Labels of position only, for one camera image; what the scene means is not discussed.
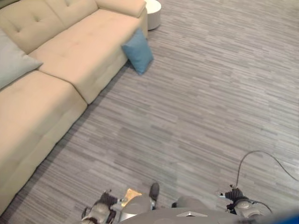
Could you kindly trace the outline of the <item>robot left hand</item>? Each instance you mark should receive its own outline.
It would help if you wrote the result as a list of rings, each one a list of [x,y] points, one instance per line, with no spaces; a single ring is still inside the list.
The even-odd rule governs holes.
[[[111,210],[111,208],[116,204],[122,204],[128,201],[126,197],[117,198],[111,195],[111,191],[111,189],[106,190],[100,197],[100,203],[106,205],[109,210]]]

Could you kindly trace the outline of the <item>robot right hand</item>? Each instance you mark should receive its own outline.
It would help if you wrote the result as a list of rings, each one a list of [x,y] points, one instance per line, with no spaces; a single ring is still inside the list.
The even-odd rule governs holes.
[[[218,197],[228,199],[233,203],[236,203],[239,200],[248,200],[248,198],[243,194],[243,192],[235,185],[230,184],[230,191],[227,192],[219,192],[217,193]]]

